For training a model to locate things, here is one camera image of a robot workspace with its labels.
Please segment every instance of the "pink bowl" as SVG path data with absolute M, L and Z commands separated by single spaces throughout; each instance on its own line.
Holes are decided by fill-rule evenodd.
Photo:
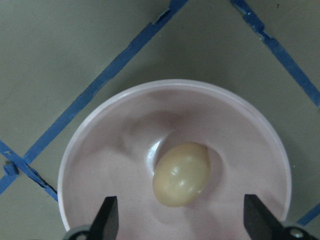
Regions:
M 154 168 L 184 142 L 208 147 L 210 180 L 189 205 L 166 207 L 153 193 Z M 248 239 L 245 194 L 286 218 L 291 173 L 281 140 L 247 101 L 182 79 L 141 84 L 101 104 L 70 140 L 58 177 L 66 230 L 91 224 L 103 199 L 116 195 L 119 240 Z

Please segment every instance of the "bowl rim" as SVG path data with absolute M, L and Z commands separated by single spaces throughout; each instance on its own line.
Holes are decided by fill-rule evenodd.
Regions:
M 65 212 L 64 207 L 64 198 L 63 198 L 63 178 L 64 173 L 66 170 L 66 165 L 68 161 L 68 157 L 71 153 L 72 148 L 74 147 L 77 139 L 81 135 L 81 133 L 86 129 L 86 127 L 92 122 L 92 120 L 99 115 L 104 109 L 112 105 L 113 103 L 126 98 L 128 96 L 132 96 L 137 93 L 141 93 L 148 90 L 155 90 L 155 89 L 161 89 L 166 87 L 187 87 L 192 89 L 198 89 L 202 91 L 206 91 L 211 94 L 218 94 L 222 96 L 225 100 L 229 99 L 233 102 L 236 102 L 237 104 L 244 107 L 246 110 L 248 110 L 252 115 L 254 115 L 256 118 L 259 119 L 259 121 L 265 126 L 265 129 L 269 131 L 270 135 L 272 136 L 275 144 L 278 146 L 279 153 L 282 156 L 282 160 L 284 162 L 285 167 L 285 175 L 286 175 L 286 181 L 287 181 L 287 190 L 286 190 L 286 202 L 284 205 L 284 211 L 281 216 L 281 220 L 284 220 L 289 212 L 289 207 L 291 203 L 291 197 L 292 197 L 292 175 L 291 175 L 291 168 L 290 163 L 288 159 L 287 152 L 285 150 L 285 147 L 278 136 L 277 132 L 273 128 L 273 126 L 269 123 L 269 121 L 262 115 L 260 111 L 258 111 L 253 105 L 251 105 L 248 101 L 244 100 L 242 97 L 236 95 L 235 93 L 226 90 L 222 87 L 213 85 L 211 83 L 197 81 L 197 80 L 190 80 L 190 79 L 163 79 L 163 80 L 155 80 L 150 81 L 146 83 L 142 83 L 133 87 L 130 87 L 126 90 L 123 90 L 116 95 L 110 97 L 103 103 L 101 103 L 95 110 L 93 110 L 79 125 L 79 127 L 76 129 L 74 134 L 72 135 L 65 151 L 62 157 L 62 161 L 60 163 L 59 173 L 58 173 L 58 181 L 57 181 L 57 196 L 58 196 L 58 207 L 59 212 L 61 215 L 61 219 L 64 225 L 64 228 L 69 231 L 70 225 L 67 221 L 67 216 Z

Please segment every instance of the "blue tape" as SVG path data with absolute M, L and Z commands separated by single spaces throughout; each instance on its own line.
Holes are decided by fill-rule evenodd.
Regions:
M 188 0 L 172 0 L 169 8 L 155 23 L 149 23 L 122 51 L 110 65 L 81 93 L 77 99 L 58 117 L 45 133 L 30 147 L 23 159 L 32 161 L 55 139 L 71 120 L 92 100 L 96 93 L 150 41 L 150 39 L 185 5 Z
M 288 73 L 300 85 L 314 104 L 320 108 L 320 91 L 309 80 L 282 45 L 265 31 L 265 25 L 244 0 L 231 0 L 232 4 L 244 14 L 243 19 L 252 27 L 273 55 L 284 66 Z
M 320 203 L 308 211 L 302 218 L 300 218 L 297 223 L 305 226 L 315 219 L 320 214 Z
M 3 166 L 4 176 L 0 179 L 0 194 L 2 194 L 19 175 L 19 171 L 14 163 Z
M 41 188 L 43 188 L 51 197 L 58 201 L 57 191 L 50 186 L 39 173 L 26 164 L 26 162 L 18 156 L 12 149 L 10 149 L 4 142 L 0 140 L 0 153 L 11 161 L 17 168 L 19 168 L 24 174 L 35 181 Z M 13 173 L 12 167 L 7 167 L 8 173 Z

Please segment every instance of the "bowl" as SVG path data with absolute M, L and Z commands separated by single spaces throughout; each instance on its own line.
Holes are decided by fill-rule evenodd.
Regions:
M 208 148 L 210 179 L 190 204 L 167 207 L 154 196 L 154 169 L 185 142 Z M 245 194 L 283 221 L 291 188 L 283 144 L 257 109 L 218 86 L 169 79 L 120 92 L 83 121 L 63 155 L 58 203 L 66 230 L 92 224 L 117 196 L 119 240 L 238 240 L 249 238 Z

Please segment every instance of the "beige oval object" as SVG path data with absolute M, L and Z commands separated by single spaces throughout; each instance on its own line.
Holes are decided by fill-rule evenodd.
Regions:
M 187 142 L 171 148 L 154 170 L 153 191 L 160 203 L 180 207 L 194 200 L 210 176 L 211 163 L 205 146 Z

